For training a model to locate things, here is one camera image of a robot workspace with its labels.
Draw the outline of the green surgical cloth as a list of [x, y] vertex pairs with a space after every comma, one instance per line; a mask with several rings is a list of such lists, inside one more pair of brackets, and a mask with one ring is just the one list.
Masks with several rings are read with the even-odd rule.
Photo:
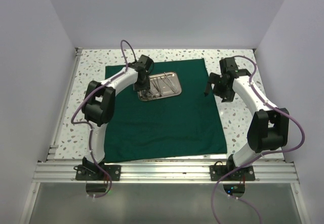
[[105, 133], [105, 161], [226, 153], [215, 98], [204, 94], [204, 59], [158, 62], [153, 72], [175, 72], [181, 94], [143, 102], [131, 86], [120, 92]]

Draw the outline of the steel surgical scissors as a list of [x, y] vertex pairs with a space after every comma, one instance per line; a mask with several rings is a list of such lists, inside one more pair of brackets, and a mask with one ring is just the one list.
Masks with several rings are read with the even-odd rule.
[[156, 94], [154, 94], [150, 89], [141, 90], [140, 94], [143, 101], [151, 101], [156, 99]]

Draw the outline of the steel forceps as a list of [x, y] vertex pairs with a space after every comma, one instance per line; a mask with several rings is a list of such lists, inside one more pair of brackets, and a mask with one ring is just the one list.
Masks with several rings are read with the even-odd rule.
[[152, 84], [155, 86], [155, 89], [158, 91], [159, 96], [162, 97], [163, 96], [163, 87], [161, 85], [162, 79], [161, 77], [155, 77], [152, 80]]

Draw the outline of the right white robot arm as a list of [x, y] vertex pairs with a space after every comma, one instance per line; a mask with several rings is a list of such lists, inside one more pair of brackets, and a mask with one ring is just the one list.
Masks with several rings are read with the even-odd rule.
[[223, 103], [232, 102], [239, 95], [252, 115], [247, 143], [231, 154], [225, 165], [214, 165], [216, 174], [236, 180], [248, 172], [252, 159], [287, 144], [289, 119], [275, 111], [277, 106], [254, 85], [253, 74], [237, 66], [235, 57], [224, 58], [219, 64], [221, 73], [210, 73], [204, 95], [213, 93]]

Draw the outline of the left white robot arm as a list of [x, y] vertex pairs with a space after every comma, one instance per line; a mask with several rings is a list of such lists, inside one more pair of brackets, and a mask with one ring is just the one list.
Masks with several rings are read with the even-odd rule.
[[118, 73], [103, 81], [91, 81], [82, 106], [86, 123], [91, 125], [88, 154], [83, 157], [82, 165], [94, 180], [104, 177], [105, 158], [104, 139], [108, 123], [113, 118], [116, 96], [129, 86], [138, 92], [150, 89], [149, 75], [154, 68], [154, 61], [141, 55], [132, 63], [127, 63]]

